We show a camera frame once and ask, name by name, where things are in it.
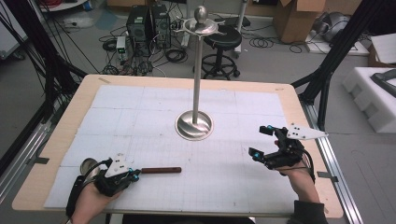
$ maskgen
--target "stool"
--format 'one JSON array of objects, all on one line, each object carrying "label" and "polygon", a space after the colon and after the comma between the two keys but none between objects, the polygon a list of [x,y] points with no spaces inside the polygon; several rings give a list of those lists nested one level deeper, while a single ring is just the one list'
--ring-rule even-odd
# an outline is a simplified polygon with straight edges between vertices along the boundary
[{"label": "stool", "polygon": [[[204,70],[204,79],[207,76],[213,77],[226,77],[230,80],[230,74],[233,74],[234,77],[239,77],[240,72],[237,70],[236,64],[228,56],[223,55],[224,50],[234,49],[238,47],[242,42],[242,36],[239,34],[237,30],[235,30],[232,26],[220,25],[219,32],[224,33],[226,35],[209,35],[206,36],[204,41],[207,45],[211,46],[213,49],[218,49],[216,54],[206,55],[202,59],[202,70]],[[223,59],[228,60],[230,63],[222,63]]]},{"label": "stool", "polygon": [[343,81],[346,91],[377,133],[396,133],[396,98],[370,79],[374,73],[390,69],[358,67]]}]

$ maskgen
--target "cardboard box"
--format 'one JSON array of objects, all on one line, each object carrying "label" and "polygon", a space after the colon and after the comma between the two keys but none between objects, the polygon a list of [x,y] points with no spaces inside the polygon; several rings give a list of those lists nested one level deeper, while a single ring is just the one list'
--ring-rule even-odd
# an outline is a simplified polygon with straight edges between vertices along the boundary
[{"label": "cardboard box", "polygon": [[129,11],[131,6],[149,6],[154,0],[107,0],[107,6],[114,10]]},{"label": "cardboard box", "polygon": [[375,47],[373,45],[370,46],[369,51],[370,51],[370,54],[369,54],[368,62],[367,62],[369,67],[396,67],[395,64],[379,62],[378,58],[376,56]]},{"label": "cardboard box", "polygon": [[279,0],[273,25],[284,43],[305,42],[326,0]]},{"label": "cardboard box", "polygon": [[341,12],[344,15],[351,16],[360,4],[361,0],[326,0],[324,11]]},{"label": "cardboard box", "polygon": [[275,13],[276,13],[275,6],[253,4],[252,0],[248,0],[247,8],[245,10],[245,15],[249,15],[249,16],[274,17]]}]

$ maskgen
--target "sleeve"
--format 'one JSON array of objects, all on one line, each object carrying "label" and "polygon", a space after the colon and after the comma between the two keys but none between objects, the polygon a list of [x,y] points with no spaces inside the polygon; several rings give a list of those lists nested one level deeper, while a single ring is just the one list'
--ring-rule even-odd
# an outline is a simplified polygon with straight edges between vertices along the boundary
[{"label": "sleeve", "polygon": [[294,201],[294,214],[288,224],[327,224],[323,203]]}]

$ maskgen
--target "robotic hand exoskeleton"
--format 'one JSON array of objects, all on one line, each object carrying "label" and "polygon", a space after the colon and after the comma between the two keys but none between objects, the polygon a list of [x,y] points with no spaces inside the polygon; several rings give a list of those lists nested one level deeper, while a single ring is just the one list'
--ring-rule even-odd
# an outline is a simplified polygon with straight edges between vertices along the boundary
[{"label": "robotic hand exoskeleton", "polygon": [[279,150],[274,153],[266,154],[262,151],[259,151],[253,147],[250,147],[248,150],[248,154],[252,157],[254,161],[258,161],[263,163],[268,169],[273,170],[283,166],[293,166],[294,164],[300,162],[304,156],[307,157],[308,164],[305,161],[306,168],[309,170],[309,174],[315,182],[314,175],[314,163],[312,162],[312,158],[309,153],[304,149],[303,144],[299,141],[299,139],[312,139],[327,136],[326,133],[298,127],[294,124],[291,125],[290,130],[287,128],[275,128],[271,125],[267,127],[261,126],[260,133],[273,135],[275,134],[277,138],[277,145]]},{"label": "robotic hand exoskeleton", "polygon": [[[99,169],[99,166],[102,164],[107,167],[107,170]],[[91,179],[87,179],[95,169],[99,169],[97,175],[94,175]],[[107,197],[112,197],[128,188],[131,183],[138,181],[140,173],[140,170],[133,170],[125,165],[123,154],[118,154],[114,160],[108,159],[106,161],[95,162],[85,174],[77,177],[67,202],[66,215],[68,217],[73,216],[79,194],[87,184],[93,182],[100,193]]]}]

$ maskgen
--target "person's arm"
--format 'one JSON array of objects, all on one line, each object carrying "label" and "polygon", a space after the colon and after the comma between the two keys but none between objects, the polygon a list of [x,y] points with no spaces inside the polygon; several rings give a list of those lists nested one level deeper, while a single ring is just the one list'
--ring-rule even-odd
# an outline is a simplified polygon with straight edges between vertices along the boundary
[{"label": "person's arm", "polygon": [[76,202],[76,210],[70,220],[73,224],[88,224],[98,216],[105,207],[117,199],[121,192],[113,197],[101,194],[93,183],[88,184],[81,192]]},{"label": "person's arm", "polygon": [[288,224],[326,224],[324,204],[320,202],[314,181],[300,161],[292,167],[277,169],[287,175],[299,200],[294,202],[294,214]]}]

